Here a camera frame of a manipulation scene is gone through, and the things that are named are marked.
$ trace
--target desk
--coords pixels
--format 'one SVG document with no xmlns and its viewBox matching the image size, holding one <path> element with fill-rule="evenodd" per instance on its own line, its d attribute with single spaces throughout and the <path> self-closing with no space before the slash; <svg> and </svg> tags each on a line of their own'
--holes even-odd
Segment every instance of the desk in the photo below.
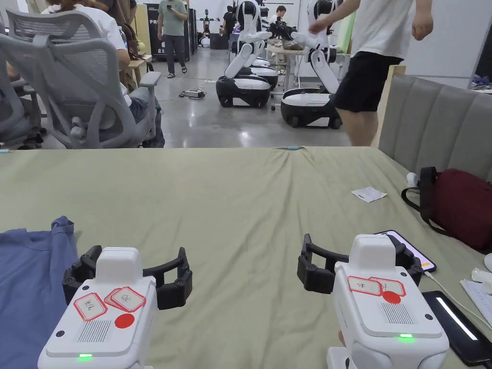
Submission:
<svg viewBox="0 0 492 369">
<path fill-rule="evenodd" d="M 459 280 L 483 256 L 433 232 L 400 198 L 407 171 L 375 148 L 30 150 L 0 154 L 0 171 L 2 232 L 66 215 L 79 254 L 136 247 L 145 268 L 186 248 L 193 292 L 156 315 L 154 368 L 326 368 L 338 321 L 333 298 L 297 279 L 307 232 L 348 253 L 357 234 L 395 229 L 478 313 Z M 367 186 L 388 195 L 367 204 L 350 193 Z M 438 286 L 422 277 L 420 288 Z M 465 368 L 449 350 L 443 369 Z"/>
<path fill-rule="evenodd" d="M 142 76 L 140 74 L 140 66 L 146 64 L 147 62 L 151 62 L 152 55 L 144 55 L 142 59 L 132 60 L 127 68 L 135 71 L 135 82 L 137 83 L 137 87 L 140 87 L 140 80 L 142 79 Z"/>
</svg>

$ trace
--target man in white t-shirt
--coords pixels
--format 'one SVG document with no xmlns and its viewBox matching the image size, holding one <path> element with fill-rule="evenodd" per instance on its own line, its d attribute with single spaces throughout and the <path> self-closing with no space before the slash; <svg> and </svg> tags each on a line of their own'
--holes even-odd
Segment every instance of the man in white t-shirt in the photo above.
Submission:
<svg viewBox="0 0 492 369">
<path fill-rule="evenodd" d="M 353 57 L 333 98 L 353 146 L 371 145 L 389 67 L 403 61 L 411 35 L 420 41 L 432 32 L 431 9 L 432 0 L 345 0 L 309 27 L 319 33 L 357 10 Z"/>
</svg>

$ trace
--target smartphone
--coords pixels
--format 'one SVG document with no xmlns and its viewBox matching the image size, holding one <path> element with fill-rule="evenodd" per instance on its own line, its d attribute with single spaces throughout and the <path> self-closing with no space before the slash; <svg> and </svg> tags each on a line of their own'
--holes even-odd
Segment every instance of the smartphone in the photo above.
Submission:
<svg viewBox="0 0 492 369">
<path fill-rule="evenodd" d="M 449 346 L 468 366 L 492 359 L 492 343 L 441 291 L 423 292 L 434 315 L 446 332 Z"/>
<path fill-rule="evenodd" d="M 379 232 L 376 234 L 393 236 L 399 242 L 404 244 L 407 249 L 409 249 L 411 252 L 413 252 L 414 256 L 416 256 L 420 259 L 420 264 L 422 264 L 422 269 L 424 270 L 424 272 L 432 273 L 437 269 L 437 266 L 428 257 L 426 257 L 424 254 L 422 254 L 414 245 L 412 245 L 410 242 L 408 242 L 405 239 L 405 237 L 403 237 L 397 231 L 390 230 L 390 231 L 385 231 L 385 232 Z"/>
</svg>

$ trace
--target hand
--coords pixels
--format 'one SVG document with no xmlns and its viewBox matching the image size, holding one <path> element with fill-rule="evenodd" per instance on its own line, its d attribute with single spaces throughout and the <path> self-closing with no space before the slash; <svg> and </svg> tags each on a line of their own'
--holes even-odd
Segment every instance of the hand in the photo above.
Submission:
<svg viewBox="0 0 492 369">
<path fill-rule="evenodd" d="M 422 41 L 434 29 L 434 19 L 430 12 L 417 12 L 412 23 L 412 36 Z"/>
<path fill-rule="evenodd" d="M 330 20 L 328 16 L 318 19 L 312 25 L 309 26 L 309 32 L 312 34 L 317 34 L 326 29 L 326 27 L 330 24 Z"/>
</svg>

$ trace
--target black bag strap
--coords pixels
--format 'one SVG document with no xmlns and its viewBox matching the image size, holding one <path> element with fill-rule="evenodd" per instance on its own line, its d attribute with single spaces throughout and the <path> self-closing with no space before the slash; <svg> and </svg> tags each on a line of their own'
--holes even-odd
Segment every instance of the black bag strap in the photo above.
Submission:
<svg viewBox="0 0 492 369">
<path fill-rule="evenodd" d="M 432 188 L 435 185 L 435 182 L 437 180 L 437 177 L 439 176 L 437 170 L 435 167 L 426 167 L 422 168 L 420 171 L 420 180 L 418 182 L 418 187 L 412 187 L 412 188 L 406 188 L 401 192 L 401 198 L 403 201 L 408 204 L 410 207 L 414 208 L 416 211 L 420 213 L 420 217 L 422 220 L 429 225 L 430 228 L 432 228 L 435 232 L 447 236 L 447 237 L 453 237 L 449 232 L 445 231 L 444 229 L 441 229 L 439 227 L 436 227 L 432 225 L 431 223 L 431 216 L 432 216 L 432 197 L 433 197 L 433 191 Z M 409 190 L 415 190 L 418 189 L 420 190 L 420 206 L 417 204 L 411 202 L 408 197 L 406 196 L 406 193 Z"/>
</svg>

